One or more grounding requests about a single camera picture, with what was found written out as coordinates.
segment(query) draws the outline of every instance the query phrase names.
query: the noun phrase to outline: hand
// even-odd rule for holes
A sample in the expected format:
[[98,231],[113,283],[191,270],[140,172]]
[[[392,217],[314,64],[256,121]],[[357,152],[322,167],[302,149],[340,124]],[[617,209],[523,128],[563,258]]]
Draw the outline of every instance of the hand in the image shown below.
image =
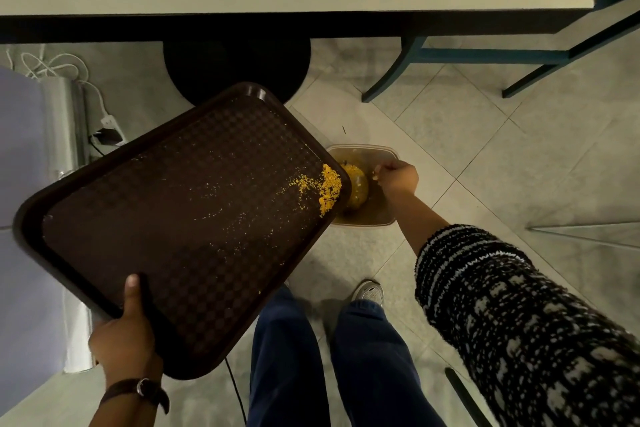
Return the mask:
[[397,193],[415,194],[418,179],[415,167],[403,160],[386,160],[376,166],[373,175],[387,198]]
[[107,388],[128,378],[160,381],[162,359],[155,353],[156,340],[142,309],[140,277],[129,275],[124,287],[124,313],[98,326],[89,338],[89,349],[104,368]]

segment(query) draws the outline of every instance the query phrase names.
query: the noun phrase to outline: white sneaker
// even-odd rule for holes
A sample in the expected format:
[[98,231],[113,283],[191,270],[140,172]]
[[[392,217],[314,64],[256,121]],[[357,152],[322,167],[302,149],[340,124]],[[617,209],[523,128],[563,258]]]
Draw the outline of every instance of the white sneaker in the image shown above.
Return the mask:
[[356,287],[351,300],[356,301],[358,299],[375,302],[380,307],[384,307],[385,305],[385,293],[382,291],[382,286],[374,280],[363,280],[360,285]]

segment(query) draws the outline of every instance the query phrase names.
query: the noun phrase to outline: round table base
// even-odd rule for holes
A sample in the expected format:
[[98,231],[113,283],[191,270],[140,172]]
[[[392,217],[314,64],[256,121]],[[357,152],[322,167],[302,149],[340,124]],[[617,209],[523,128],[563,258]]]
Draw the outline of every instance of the round table base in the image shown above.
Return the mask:
[[311,60],[310,39],[165,41],[164,64],[184,98],[200,105],[235,83],[258,83],[286,103]]

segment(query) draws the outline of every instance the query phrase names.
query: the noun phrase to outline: white cable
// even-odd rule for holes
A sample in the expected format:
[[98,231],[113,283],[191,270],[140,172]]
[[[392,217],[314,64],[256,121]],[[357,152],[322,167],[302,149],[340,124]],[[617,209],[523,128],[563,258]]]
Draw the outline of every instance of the white cable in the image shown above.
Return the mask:
[[13,71],[13,58],[11,58],[11,48],[9,46],[6,47],[6,58],[9,59],[9,68]]
[[[45,45],[41,44],[40,45],[40,52],[39,52],[39,56],[36,56],[32,53],[21,53],[20,54],[20,59],[22,61],[22,64],[24,65],[24,67],[27,70],[27,74],[26,76],[35,80],[38,80],[40,78],[44,78],[46,76],[58,76],[60,77],[60,74],[58,73],[58,71],[60,69],[66,68],[66,67],[72,67],[73,69],[76,70],[76,75],[73,77],[73,81],[75,81],[76,83],[78,83],[79,85],[87,85],[90,86],[91,88],[93,88],[95,90],[95,92],[98,94],[98,101],[100,103],[100,110],[102,111],[102,118],[100,119],[100,122],[102,123],[102,125],[104,126],[104,128],[112,128],[113,130],[116,130],[119,134],[120,137],[122,138],[122,142],[118,145],[124,144],[127,142],[127,138],[124,136],[124,134],[122,133],[122,130],[120,129],[120,125],[118,124],[118,122],[116,121],[115,117],[113,117],[113,115],[109,114],[109,112],[107,111],[107,108],[104,105],[104,98],[102,97],[102,92],[100,91],[100,89],[94,85],[93,83],[91,83],[89,81],[89,67],[86,65],[86,63],[84,62],[84,60],[82,58],[80,58],[79,56],[76,56],[75,54],[71,54],[71,53],[60,53],[56,56],[53,56],[53,58],[51,58],[50,60],[46,61],[45,59]],[[13,63],[13,59],[11,57],[11,52],[9,47],[7,47],[6,49],[6,56],[9,59],[9,65],[11,66],[12,70],[15,70],[14,68],[14,63]],[[61,64],[56,64],[54,65],[54,61],[56,61],[59,58],[62,57],[71,57],[71,58],[75,58],[79,61],[80,63],[80,67],[73,64],[73,63],[61,63]],[[27,63],[27,59],[31,58],[31,59],[35,59],[37,62],[36,66],[30,66]]]
[[[100,102],[100,110],[102,111],[102,116],[103,117],[108,117],[109,113],[107,111],[107,108],[104,105],[104,99],[102,97],[102,92],[100,91],[100,89],[94,85],[93,83],[91,83],[89,81],[89,68],[86,65],[86,63],[83,61],[82,58],[76,56],[75,54],[71,54],[71,53],[60,53],[56,56],[53,56],[53,58],[51,58],[48,62],[44,61],[44,49],[45,49],[45,45],[41,44],[40,45],[40,57],[36,56],[35,54],[32,53],[22,53],[20,54],[20,59],[22,60],[22,64],[24,65],[24,67],[27,70],[27,76],[29,78],[33,78],[33,79],[39,79],[42,78],[43,76],[60,76],[57,72],[57,70],[65,68],[65,67],[72,67],[73,69],[76,70],[76,75],[73,78],[74,81],[76,81],[78,84],[81,85],[88,85],[91,88],[93,88],[96,93],[98,94],[98,100]],[[62,58],[64,56],[67,57],[71,57],[71,58],[75,58],[78,61],[80,61],[80,64],[82,65],[82,68],[84,68],[84,72],[85,72],[85,76],[84,78],[82,78],[82,72],[80,71],[80,68],[77,67],[75,64],[72,63],[63,63],[63,64],[58,64],[56,66],[53,66],[53,61],[55,61],[58,58]],[[13,68],[13,61],[11,59],[11,55],[9,54],[9,49],[7,48],[7,57],[9,58],[9,61],[11,62],[12,68]],[[31,67],[28,65],[26,58],[30,57],[35,59],[38,64],[34,67]]]

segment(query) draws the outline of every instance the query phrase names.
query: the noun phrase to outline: person's leg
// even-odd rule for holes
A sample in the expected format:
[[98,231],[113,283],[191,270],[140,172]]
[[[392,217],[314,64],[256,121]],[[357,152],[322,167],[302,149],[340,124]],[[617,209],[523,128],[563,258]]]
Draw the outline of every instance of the person's leg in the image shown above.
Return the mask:
[[353,427],[444,426],[422,393],[409,349],[385,316],[381,287],[362,286],[340,312],[332,341],[338,390]]
[[330,425],[316,336],[285,286],[262,309],[255,326],[250,391],[250,427]]

